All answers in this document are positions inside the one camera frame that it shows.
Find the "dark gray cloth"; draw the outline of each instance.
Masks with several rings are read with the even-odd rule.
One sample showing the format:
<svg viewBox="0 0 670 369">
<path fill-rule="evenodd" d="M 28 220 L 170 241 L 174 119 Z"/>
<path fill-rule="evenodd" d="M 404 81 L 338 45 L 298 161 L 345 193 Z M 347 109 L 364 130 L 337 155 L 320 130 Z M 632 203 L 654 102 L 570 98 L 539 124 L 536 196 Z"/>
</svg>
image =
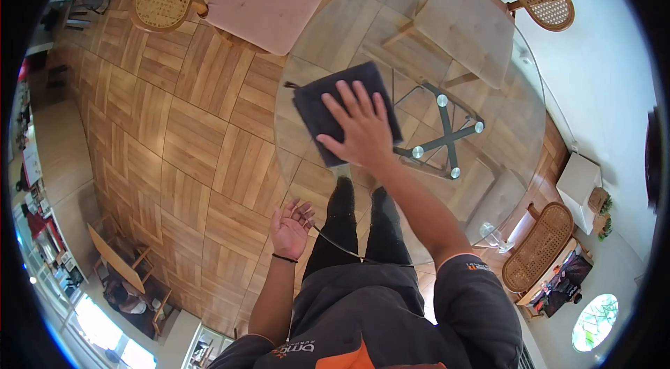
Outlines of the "dark gray cloth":
<svg viewBox="0 0 670 369">
<path fill-rule="evenodd" d="M 437 275 L 438 325 L 423 317 L 413 268 L 345 264 L 306 278 L 296 297 L 290 340 L 275 348 L 257 335 L 231 344 L 210 368 L 313 368 L 365 342 L 375 368 L 442 363 L 447 368 L 516 369 L 521 326 L 497 277 L 472 254 Z"/>
<path fill-rule="evenodd" d="M 360 81 L 363 83 L 365 90 L 367 90 L 370 99 L 372 99 L 374 93 L 381 94 L 386 106 L 393 144 L 397 145 L 403 142 L 403 135 L 398 125 L 398 119 L 395 117 L 393 105 L 390 102 L 389 94 L 386 91 L 386 87 L 384 87 L 384 81 L 379 74 L 377 65 L 372 61 L 356 65 L 344 71 L 320 78 L 306 86 L 297 87 L 293 91 L 293 104 L 296 106 L 297 112 L 300 114 L 303 122 L 305 122 L 307 130 L 310 131 L 326 167 L 335 167 L 347 163 L 331 153 L 321 142 L 316 140 L 317 135 L 326 134 L 332 136 L 338 142 L 344 142 L 344 130 L 321 100 L 322 94 L 329 93 L 339 105 L 343 106 L 344 109 L 347 108 L 344 106 L 340 92 L 335 88 L 337 81 L 346 81 L 349 86 L 354 81 Z M 284 86 L 295 87 L 296 84 L 284 83 Z"/>
</svg>

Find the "black metal frame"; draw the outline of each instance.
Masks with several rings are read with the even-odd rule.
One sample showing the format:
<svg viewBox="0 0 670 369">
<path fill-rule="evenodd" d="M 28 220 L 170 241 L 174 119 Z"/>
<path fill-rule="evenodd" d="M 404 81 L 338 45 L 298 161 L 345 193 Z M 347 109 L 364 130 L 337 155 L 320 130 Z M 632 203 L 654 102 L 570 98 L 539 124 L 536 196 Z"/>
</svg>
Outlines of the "black metal frame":
<svg viewBox="0 0 670 369">
<path fill-rule="evenodd" d="M 418 156 L 418 157 L 414 156 L 414 149 L 416 149 L 416 147 L 414 147 L 412 149 L 393 147 L 393 152 L 395 154 L 398 154 L 398 155 L 401 155 L 401 156 L 404 156 L 404 157 L 408 158 L 409 161 L 411 161 L 415 164 L 418 164 L 418 165 L 421 165 L 423 167 L 428 167 L 428 168 L 432 169 L 433 171 L 437 172 L 438 174 L 440 174 L 445 179 L 456 180 L 460 176 L 460 169 L 458 169 L 458 157 L 457 157 L 457 154 L 456 154 L 456 145 L 454 143 L 457 140 L 459 140 L 461 138 L 465 138 L 466 136 L 471 135 L 473 133 L 481 133 L 481 131 L 484 130 L 484 128 L 486 127 L 486 122 L 484 122 L 484 119 L 482 119 L 482 117 L 479 116 L 479 114 L 476 113 L 476 112 L 474 114 L 475 117 L 469 116 L 470 111 L 472 110 L 471 108 L 469 108 L 469 106 L 465 107 L 465 106 L 461 105 L 460 100 L 450 99 L 442 90 L 435 87 L 433 84 L 431 84 L 428 81 L 423 81 L 420 85 L 411 89 L 409 91 L 409 93 L 407 93 L 400 100 L 398 100 L 396 103 L 394 103 L 393 107 L 400 104 L 404 99 L 406 99 L 410 94 L 412 94 L 416 89 L 419 89 L 419 88 L 427 89 L 428 91 L 433 93 L 433 95 L 435 96 L 435 102 L 436 103 L 438 102 L 438 97 L 445 96 L 445 97 L 447 97 L 448 102 L 451 102 L 451 103 L 457 105 L 458 107 L 462 108 L 466 112 L 468 112 L 468 116 L 466 116 L 466 118 L 468 119 L 468 122 L 465 122 L 465 125 L 468 124 L 472 119 L 474 119 L 476 122 L 473 125 L 470 125 L 470 126 L 467 126 L 467 127 L 465 125 L 463 125 L 463 126 L 461 126 L 460 129 L 458 129 L 457 131 L 454 132 L 452 130 L 453 129 L 452 119 L 449 117 L 449 110 L 447 108 L 449 106 L 449 104 L 447 103 L 445 105 L 440 105 L 438 103 L 438 109 L 440 110 L 440 119 L 442 121 L 442 131 L 444 132 L 444 135 L 441 136 L 440 138 L 433 139 L 433 140 L 431 140 L 429 142 L 426 142 L 424 144 L 417 145 L 416 147 L 422 148 L 424 153 L 426 153 L 426 152 L 428 152 L 432 149 L 438 148 L 438 147 L 447 147 L 448 161 L 445 165 L 442 166 L 442 168 L 437 168 L 437 167 L 435 167 L 431 164 L 428 164 L 427 163 L 428 159 L 426 161 L 419 161 L 418 158 L 421 158 L 421 156 L 423 154 Z M 477 123 L 482 124 L 482 128 L 481 128 L 481 130 L 479 130 L 479 132 L 477 132 L 477 130 L 476 130 Z M 458 169 L 459 171 L 454 176 L 452 174 L 452 172 L 455 169 Z"/>
</svg>

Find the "shirt sleeve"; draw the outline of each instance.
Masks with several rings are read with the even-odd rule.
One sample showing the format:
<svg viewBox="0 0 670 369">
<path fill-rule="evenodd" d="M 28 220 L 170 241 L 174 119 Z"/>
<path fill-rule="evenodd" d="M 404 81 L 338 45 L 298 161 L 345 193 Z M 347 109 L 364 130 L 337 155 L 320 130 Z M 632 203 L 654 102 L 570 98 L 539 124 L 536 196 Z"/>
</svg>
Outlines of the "shirt sleeve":
<svg viewBox="0 0 670 369">
<path fill-rule="evenodd" d="M 251 369 L 256 360 L 268 354 L 275 346 L 262 335 L 247 334 L 235 340 L 214 361 L 208 369 Z"/>
<path fill-rule="evenodd" d="M 447 260 L 438 271 L 435 318 L 461 338 L 473 367 L 516 369 L 521 324 L 496 275 L 474 254 Z"/>
</svg>

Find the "black pants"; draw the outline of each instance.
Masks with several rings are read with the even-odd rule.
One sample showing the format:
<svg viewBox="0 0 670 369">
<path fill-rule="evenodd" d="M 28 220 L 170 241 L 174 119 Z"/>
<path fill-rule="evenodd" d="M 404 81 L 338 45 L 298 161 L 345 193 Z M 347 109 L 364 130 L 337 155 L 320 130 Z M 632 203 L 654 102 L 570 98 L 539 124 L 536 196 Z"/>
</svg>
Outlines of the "black pants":
<svg viewBox="0 0 670 369">
<path fill-rule="evenodd" d="M 358 254 L 356 217 L 354 216 L 354 185 L 347 177 L 340 177 L 328 201 L 328 216 L 321 232 L 339 246 Z M 365 259 L 378 263 L 411 264 L 395 203 L 383 187 L 373 193 L 370 213 L 370 236 Z M 312 255 L 307 261 L 303 280 L 325 267 L 360 263 L 360 258 L 335 247 L 323 236 L 316 238 Z"/>
</svg>

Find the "black bracelet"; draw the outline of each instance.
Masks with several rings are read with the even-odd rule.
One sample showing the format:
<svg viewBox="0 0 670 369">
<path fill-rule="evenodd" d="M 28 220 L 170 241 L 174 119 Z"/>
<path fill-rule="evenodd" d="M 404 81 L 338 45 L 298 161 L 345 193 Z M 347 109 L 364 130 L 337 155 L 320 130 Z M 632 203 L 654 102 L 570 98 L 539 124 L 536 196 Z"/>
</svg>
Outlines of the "black bracelet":
<svg viewBox="0 0 670 369">
<path fill-rule="evenodd" d="M 290 261 L 291 263 L 296 263 L 297 264 L 297 260 L 294 260 L 293 258 L 277 256 L 275 253 L 272 253 L 272 257 L 277 257 L 277 258 L 280 258 L 281 260 L 286 260 L 286 261 Z"/>
</svg>

